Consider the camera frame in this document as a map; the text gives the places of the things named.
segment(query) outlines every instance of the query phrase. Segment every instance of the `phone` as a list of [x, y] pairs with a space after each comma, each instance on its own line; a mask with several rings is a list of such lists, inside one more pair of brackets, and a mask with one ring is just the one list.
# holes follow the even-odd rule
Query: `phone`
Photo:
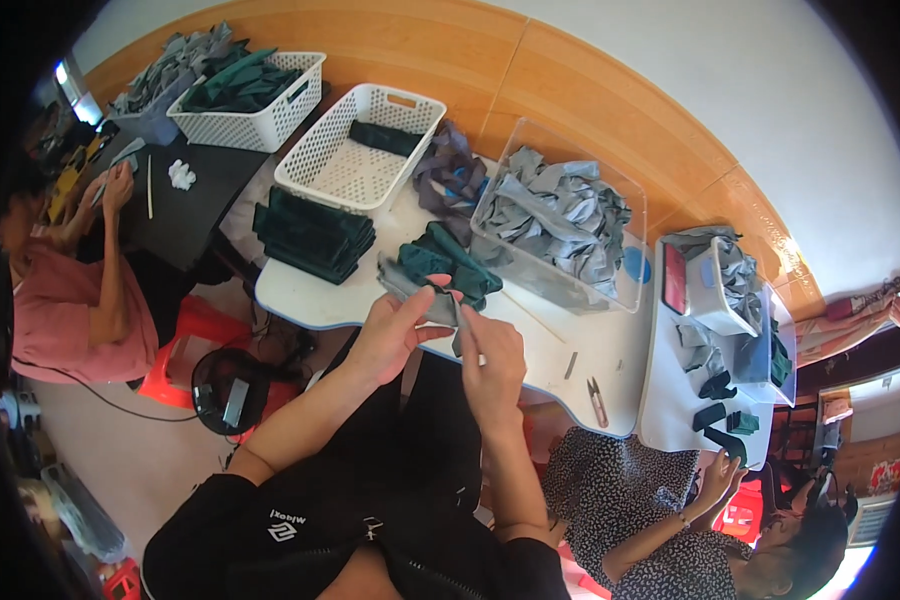
[[679, 315], [687, 314], [687, 261], [670, 244], [663, 245], [663, 304]]

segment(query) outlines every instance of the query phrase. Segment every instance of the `black table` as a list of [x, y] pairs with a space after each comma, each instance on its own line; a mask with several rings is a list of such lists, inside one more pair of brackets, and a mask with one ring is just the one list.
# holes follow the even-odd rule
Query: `black table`
[[[132, 140], [133, 135], [125, 131], [110, 140], [95, 161], [94, 177]], [[147, 144], [136, 152], [139, 168], [133, 177], [133, 197], [120, 211], [120, 237], [189, 271], [211, 241], [226, 239], [217, 227], [269, 156], [262, 151], [188, 144], [182, 133], [166, 147]], [[152, 157], [152, 219], [147, 211], [148, 157]], [[189, 163], [196, 174], [188, 191], [171, 185], [167, 171], [177, 159]]]

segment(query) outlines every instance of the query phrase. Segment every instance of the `basket handle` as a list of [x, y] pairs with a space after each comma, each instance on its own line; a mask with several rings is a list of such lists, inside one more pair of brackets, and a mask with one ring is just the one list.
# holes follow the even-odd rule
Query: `basket handle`
[[404, 98], [403, 96], [397, 96], [396, 94], [386, 94], [386, 102], [399, 105], [401, 107], [406, 107], [408, 109], [415, 109], [417, 107], [416, 100], [413, 100], [411, 98]]

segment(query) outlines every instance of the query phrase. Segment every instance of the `wooden stick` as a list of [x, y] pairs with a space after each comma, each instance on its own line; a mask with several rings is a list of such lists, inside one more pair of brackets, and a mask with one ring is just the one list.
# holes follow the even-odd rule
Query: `wooden stick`
[[152, 154], [146, 156], [146, 216], [151, 221], [154, 220], [154, 178], [151, 169], [153, 158]]
[[566, 344], [566, 343], [567, 343], [566, 340], [564, 340], [564, 338], [562, 338], [562, 337], [560, 336], [560, 334], [558, 334], [556, 331], [552, 330], [552, 328], [550, 328], [550, 326], [548, 326], [547, 323], [543, 322], [543, 320], [541, 320], [540, 317], [538, 317], [538, 316], [535, 315], [534, 313], [532, 313], [532, 312], [530, 312], [529, 310], [527, 310], [527, 308], [526, 308], [523, 304], [521, 304], [520, 302], [516, 301], [512, 295], [508, 294], [508, 293], [507, 293], [506, 291], [504, 291], [504, 290], [500, 290], [500, 293], [503, 294], [510, 302], [514, 303], [516, 306], [519, 306], [519, 307], [520, 307], [520, 310], [522, 310], [523, 312], [527, 313], [527, 314], [530, 316], [530, 318], [532, 318], [534, 321], [536, 321], [537, 323], [540, 324], [540, 327], [541, 327], [541, 328], [543, 328], [544, 330], [549, 331], [549, 332], [550, 332], [550, 335], [552, 335], [554, 338], [556, 338], [557, 340], [559, 340], [562, 344]]

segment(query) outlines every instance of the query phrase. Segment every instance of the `black and white patterned shirt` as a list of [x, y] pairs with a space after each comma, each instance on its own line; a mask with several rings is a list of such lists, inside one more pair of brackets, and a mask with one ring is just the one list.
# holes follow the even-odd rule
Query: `black and white patterned shirt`
[[612, 547], [681, 510], [699, 457], [579, 427], [553, 451], [543, 478], [547, 505], [570, 523], [565, 537], [576, 563], [614, 600], [735, 600], [728, 551], [749, 560], [752, 549], [715, 531], [681, 531], [616, 584], [603, 569]]

